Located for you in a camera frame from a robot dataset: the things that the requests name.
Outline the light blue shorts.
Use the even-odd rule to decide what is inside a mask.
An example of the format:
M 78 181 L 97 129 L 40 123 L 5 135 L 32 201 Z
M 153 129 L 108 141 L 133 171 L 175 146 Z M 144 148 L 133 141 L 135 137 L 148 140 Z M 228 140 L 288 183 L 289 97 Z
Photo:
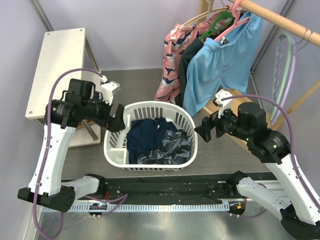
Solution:
M 249 21 L 219 41 L 206 39 L 191 59 L 183 98 L 183 109 L 190 116 L 199 112 L 220 87 L 247 92 L 264 20 L 251 12 L 241 18 Z

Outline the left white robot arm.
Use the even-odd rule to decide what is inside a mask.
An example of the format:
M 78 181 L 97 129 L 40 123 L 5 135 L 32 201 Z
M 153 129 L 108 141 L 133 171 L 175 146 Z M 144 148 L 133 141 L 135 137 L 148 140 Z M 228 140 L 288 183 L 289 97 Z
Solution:
M 119 104 L 110 115 L 112 101 L 120 89 L 109 81 L 98 90 L 91 81 L 72 78 L 60 99 L 46 106 L 43 143 L 38 163 L 27 187 L 18 190 L 17 197 L 38 206 L 66 213 L 75 200 L 87 195 L 100 200 L 107 192 L 103 176 L 88 173 L 80 179 L 62 182 L 62 170 L 73 135 L 81 121 L 93 121 L 111 133 L 126 128 L 124 105 Z

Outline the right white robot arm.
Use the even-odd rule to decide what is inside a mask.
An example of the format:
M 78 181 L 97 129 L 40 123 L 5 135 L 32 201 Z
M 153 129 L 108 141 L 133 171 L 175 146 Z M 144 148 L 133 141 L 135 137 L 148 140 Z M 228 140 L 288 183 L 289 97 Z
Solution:
M 320 211 L 299 180 L 295 170 L 298 163 L 292 157 L 289 141 L 282 133 L 268 128 L 266 112 L 254 102 L 244 102 L 238 106 L 237 114 L 231 109 L 224 110 L 222 115 L 215 112 L 204 117 L 194 130 L 208 143 L 212 129 L 217 138 L 228 134 L 245 141 L 249 152 L 267 166 L 286 195 L 267 189 L 241 171 L 226 180 L 226 193 L 257 202 L 278 218 L 296 240 L 318 240 Z

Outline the dark teal shorts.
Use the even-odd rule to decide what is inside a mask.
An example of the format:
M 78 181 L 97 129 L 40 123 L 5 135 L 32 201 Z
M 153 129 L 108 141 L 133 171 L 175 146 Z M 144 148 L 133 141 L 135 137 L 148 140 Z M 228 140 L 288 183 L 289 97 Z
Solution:
M 179 101 L 177 102 L 180 107 L 183 107 L 184 103 L 184 95 L 187 85 L 188 66 L 192 58 L 198 53 L 198 51 L 203 47 L 203 45 L 204 43 L 202 40 L 200 40 L 199 38 L 195 38 L 181 54 L 178 71 L 178 77 L 180 82 L 180 94 L 178 97 Z

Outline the pink floral shorts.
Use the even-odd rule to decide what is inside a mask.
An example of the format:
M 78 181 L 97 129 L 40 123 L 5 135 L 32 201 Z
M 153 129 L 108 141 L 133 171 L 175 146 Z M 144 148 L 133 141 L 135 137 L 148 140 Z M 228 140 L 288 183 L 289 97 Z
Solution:
M 218 13 L 208 20 L 191 25 L 176 24 L 164 38 L 162 79 L 155 93 L 156 101 L 181 106 L 181 84 L 179 79 L 180 60 L 185 49 L 204 34 L 218 17 Z

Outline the green plastic hanger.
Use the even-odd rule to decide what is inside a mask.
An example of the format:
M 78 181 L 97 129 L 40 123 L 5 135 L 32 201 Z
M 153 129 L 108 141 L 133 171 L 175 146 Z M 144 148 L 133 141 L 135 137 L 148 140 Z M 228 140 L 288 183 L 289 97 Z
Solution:
M 198 39 L 200 41 L 203 41 L 205 38 L 215 35 L 216 33 L 219 33 L 223 28 L 228 26 L 235 17 L 231 14 L 230 11 L 222 11 L 218 17 L 212 22 L 209 29 L 203 33 Z

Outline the beige wooden hanger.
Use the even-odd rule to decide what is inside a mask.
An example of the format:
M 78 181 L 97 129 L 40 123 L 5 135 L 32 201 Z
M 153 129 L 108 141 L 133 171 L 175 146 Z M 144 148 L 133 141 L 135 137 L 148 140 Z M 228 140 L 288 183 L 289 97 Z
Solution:
M 222 11 L 226 11 L 228 10 L 229 7 L 226 6 L 226 7 L 221 7 L 221 8 L 217 8 L 217 9 L 213 9 L 213 10 L 208 10 L 202 14 L 199 14 L 195 17 L 193 17 L 192 19 L 188 20 L 187 22 L 183 23 L 182 25 L 183 26 L 189 26 L 191 23 L 194 23 L 194 22 L 197 22 L 198 20 L 208 16 L 208 15 L 212 15 L 214 13 L 219 13 L 219 12 L 222 12 Z

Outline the white plastic laundry basket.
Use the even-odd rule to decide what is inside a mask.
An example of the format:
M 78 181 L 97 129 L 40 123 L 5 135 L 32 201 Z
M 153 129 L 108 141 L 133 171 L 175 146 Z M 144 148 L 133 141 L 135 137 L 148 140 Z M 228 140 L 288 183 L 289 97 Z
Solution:
M 184 130 L 192 137 L 190 159 L 184 164 L 131 164 L 127 150 L 127 133 L 131 121 L 142 119 L 165 118 L 172 122 L 178 130 Z M 192 117 L 181 107 L 161 101 L 140 101 L 124 108 L 123 120 L 125 129 L 111 133 L 106 131 L 103 143 L 104 156 L 111 165 L 130 171 L 180 171 L 194 162 L 198 153 L 198 137 L 194 131 Z

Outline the navy blue garment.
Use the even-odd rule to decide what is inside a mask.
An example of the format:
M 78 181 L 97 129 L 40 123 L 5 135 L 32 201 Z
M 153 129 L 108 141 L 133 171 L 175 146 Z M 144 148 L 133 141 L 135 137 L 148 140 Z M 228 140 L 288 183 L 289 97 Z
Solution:
M 129 163 L 137 164 L 138 155 L 157 149 L 167 130 L 178 131 L 171 121 L 166 121 L 163 117 L 131 121 L 130 130 L 126 135 Z

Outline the red yellow box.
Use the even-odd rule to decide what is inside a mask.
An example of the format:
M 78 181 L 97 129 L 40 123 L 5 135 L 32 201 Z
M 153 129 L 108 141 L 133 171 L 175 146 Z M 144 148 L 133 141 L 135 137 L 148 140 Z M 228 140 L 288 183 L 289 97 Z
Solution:
M 82 125 L 81 122 L 77 125 L 77 129 L 81 129 L 81 128 L 83 128 L 83 127 L 84 127 L 84 126 Z

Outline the dark leaf-print garment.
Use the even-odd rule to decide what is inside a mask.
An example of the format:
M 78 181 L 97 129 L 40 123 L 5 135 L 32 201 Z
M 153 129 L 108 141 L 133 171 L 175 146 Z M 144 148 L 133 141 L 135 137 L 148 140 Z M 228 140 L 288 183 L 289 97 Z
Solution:
M 182 165 L 191 157 L 192 137 L 187 132 L 167 130 L 159 147 L 137 156 L 138 164 Z

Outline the wooden clothes rack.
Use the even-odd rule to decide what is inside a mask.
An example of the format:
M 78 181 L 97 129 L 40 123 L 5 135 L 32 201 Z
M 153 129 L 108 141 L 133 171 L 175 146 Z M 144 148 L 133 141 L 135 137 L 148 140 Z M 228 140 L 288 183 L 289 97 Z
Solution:
M 234 0 L 233 3 L 238 4 L 240 7 L 256 14 L 257 16 L 265 19 L 266 21 L 272 23 L 273 25 L 286 30 L 287 32 L 306 40 L 308 43 L 311 43 L 315 46 L 320 45 L 320 34 L 312 31 L 309 28 L 303 27 L 302 25 L 287 19 L 284 16 L 279 15 L 267 8 L 264 8 L 250 0 Z M 270 125 L 272 130 L 278 130 L 285 120 L 289 119 L 289 115 L 292 114 L 301 104 L 303 104 L 315 91 L 320 88 L 320 81 L 317 80 L 285 113 L 282 114 L 280 118 L 273 124 Z M 248 107 L 249 115 L 252 116 L 253 113 L 264 113 L 257 103 L 251 101 L 248 97 L 243 94 L 239 94 L 235 90 L 231 90 L 231 93 L 236 93 L 232 97 L 232 102 L 230 109 L 235 111 L 235 115 L 238 117 L 244 116 L 245 112 L 240 112 L 242 107 Z M 209 102 L 205 107 L 204 111 L 207 114 L 213 114 L 220 109 L 219 106 L 214 105 L 212 102 Z

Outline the white side table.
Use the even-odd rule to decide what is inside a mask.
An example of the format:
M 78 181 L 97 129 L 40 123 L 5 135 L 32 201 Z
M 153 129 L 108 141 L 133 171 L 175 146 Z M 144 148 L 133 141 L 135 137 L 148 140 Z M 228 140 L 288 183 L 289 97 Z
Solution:
M 84 67 L 86 29 L 74 28 L 66 30 L 49 31 L 44 34 L 38 62 L 34 74 L 32 88 L 25 112 L 29 120 L 39 120 L 44 124 L 46 106 L 52 87 L 63 73 Z M 54 90 L 53 99 L 60 99 L 62 91 L 69 87 L 70 79 L 86 80 L 96 84 L 96 90 L 100 87 L 99 76 L 87 71 L 69 73 L 59 81 Z M 69 144 L 69 148 L 95 145 L 101 142 L 101 128 L 92 124 L 97 139 L 83 127 L 75 131 Z

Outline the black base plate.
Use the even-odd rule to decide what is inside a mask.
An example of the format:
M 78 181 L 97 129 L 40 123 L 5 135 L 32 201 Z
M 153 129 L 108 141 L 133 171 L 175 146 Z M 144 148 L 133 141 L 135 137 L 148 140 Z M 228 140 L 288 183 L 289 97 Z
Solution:
M 128 205 L 206 205 L 242 199 L 228 174 L 106 178 L 105 189 L 91 196 L 115 200 L 125 194 Z

